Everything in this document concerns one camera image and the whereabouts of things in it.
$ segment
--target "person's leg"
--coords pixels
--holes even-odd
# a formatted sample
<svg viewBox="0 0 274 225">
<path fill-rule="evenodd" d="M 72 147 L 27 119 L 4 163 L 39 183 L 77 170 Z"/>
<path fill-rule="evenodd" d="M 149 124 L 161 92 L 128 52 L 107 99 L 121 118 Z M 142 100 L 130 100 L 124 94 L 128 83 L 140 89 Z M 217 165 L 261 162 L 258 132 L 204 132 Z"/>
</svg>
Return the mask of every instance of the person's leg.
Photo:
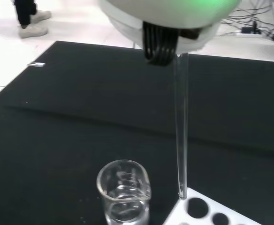
<svg viewBox="0 0 274 225">
<path fill-rule="evenodd" d="M 37 13 L 37 5 L 34 1 L 31 1 L 30 15 L 35 15 L 36 13 Z"/>
<path fill-rule="evenodd" d="M 18 35 L 21 38 L 39 37 L 47 33 L 45 26 L 34 24 L 36 19 L 33 19 L 33 16 L 37 15 L 34 0 L 15 0 L 14 5 L 20 23 Z"/>
<path fill-rule="evenodd" d="M 30 24 L 31 6 L 34 3 L 33 0 L 15 0 L 14 5 L 16 8 L 18 21 L 22 28 Z"/>
<path fill-rule="evenodd" d="M 31 23 L 38 23 L 41 20 L 47 20 L 52 17 L 52 13 L 50 11 L 37 10 L 37 5 L 34 2 L 31 4 L 30 14 Z"/>
</svg>

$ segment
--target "black tablecloth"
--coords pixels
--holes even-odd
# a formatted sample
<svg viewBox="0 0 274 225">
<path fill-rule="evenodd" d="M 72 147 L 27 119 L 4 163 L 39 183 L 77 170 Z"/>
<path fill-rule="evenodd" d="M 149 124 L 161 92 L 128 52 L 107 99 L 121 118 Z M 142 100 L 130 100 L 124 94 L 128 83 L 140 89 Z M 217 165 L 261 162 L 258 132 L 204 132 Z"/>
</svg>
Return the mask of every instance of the black tablecloth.
<svg viewBox="0 0 274 225">
<path fill-rule="evenodd" d="M 57 42 L 0 93 L 0 225 L 104 224 L 95 180 L 149 173 L 151 224 L 178 199 L 172 66 Z M 189 187 L 274 225 L 274 62 L 190 55 Z"/>
</svg>

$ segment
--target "black cable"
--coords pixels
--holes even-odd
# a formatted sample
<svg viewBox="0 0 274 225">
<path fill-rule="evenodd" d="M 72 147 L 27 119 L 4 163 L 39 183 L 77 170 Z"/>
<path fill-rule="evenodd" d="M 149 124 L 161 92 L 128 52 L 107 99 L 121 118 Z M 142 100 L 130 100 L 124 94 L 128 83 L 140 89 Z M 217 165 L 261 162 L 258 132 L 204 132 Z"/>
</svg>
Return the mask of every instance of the black cable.
<svg viewBox="0 0 274 225">
<path fill-rule="evenodd" d="M 143 45 L 148 63 L 167 66 L 175 56 L 180 29 L 143 22 Z"/>
<path fill-rule="evenodd" d="M 266 11 L 264 11 L 264 12 L 261 12 L 261 13 L 254 13 L 254 14 L 250 14 L 250 15 L 241 15 L 241 16 L 229 16 L 229 18 L 234 19 L 234 20 L 244 20 L 244 19 L 249 19 L 251 17 L 254 17 L 256 15 L 259 15 L 259 14 L 267 13 L 270 10 L 271 10 L 271 8 L 268 9 L 268 10 L 266 10 Z"/>
<path fill-rule="evenodd" d="M 270 6 L 265 6 L 265 7 L 262 7 L 262 8 L 252 8 L 252 9 L 239 9 L 239 10 L 235 10 L 233 12 L 239 12 L 239 11 L 257 11 L 257 10 L 261 10 L 261 9 L 265 9 L 265 8 L 268 8 Z"/>
</svg>

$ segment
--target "water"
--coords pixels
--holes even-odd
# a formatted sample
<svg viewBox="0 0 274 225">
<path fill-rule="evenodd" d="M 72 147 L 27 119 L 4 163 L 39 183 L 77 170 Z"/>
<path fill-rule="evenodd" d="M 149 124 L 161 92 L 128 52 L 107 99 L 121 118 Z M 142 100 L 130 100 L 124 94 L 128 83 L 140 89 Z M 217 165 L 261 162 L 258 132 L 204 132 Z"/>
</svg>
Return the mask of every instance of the water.
<svg viewBox="0 0 274 225">
<path fill-rule="evenodd" d="M 140 189 L 132 186 L 120 185 L 108 194 L 115 199 L 141 198 Z M 109 225 L 146 225 L 149 219 L 149 206 L 147 202 L 131 201 L 112 203 L 106 211 L 106 219 Z"/>
</svg>

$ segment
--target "white floor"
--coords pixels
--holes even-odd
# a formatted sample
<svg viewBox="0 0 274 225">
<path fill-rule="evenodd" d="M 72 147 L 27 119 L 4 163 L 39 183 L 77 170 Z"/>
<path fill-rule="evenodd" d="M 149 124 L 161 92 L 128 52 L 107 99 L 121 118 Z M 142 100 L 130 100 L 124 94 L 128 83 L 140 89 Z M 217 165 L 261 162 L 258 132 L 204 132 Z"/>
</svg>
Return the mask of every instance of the white floor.
<svg viewBox="0 0 274 225">
<path fill-rule="evenodd" d="M 20 39 L 17 36 L 18 22 L 11 0 L 0 0 L 0 86 L 10 83 L 28 63 L 34 61 L 57 40 L 133 47 L 131 41 L 113 28 L 97 6 L 96 0 L 36 2 L 40 9 L 51 10 L 53 13 L 52 19 L 43 21 L 48 25 L 50 32 L 43 37 Z M 244 4 L 243 8 L 250 7 L 246 2 Z M 263 16 L 268 23 L 273 23 L 271 13 Z M 219 34 L 234 30 L 222 25 Z M 274 42 L 257 38 L 216 36 L 204 49 L 195 54 L 274 61 Z"/>
</svg>

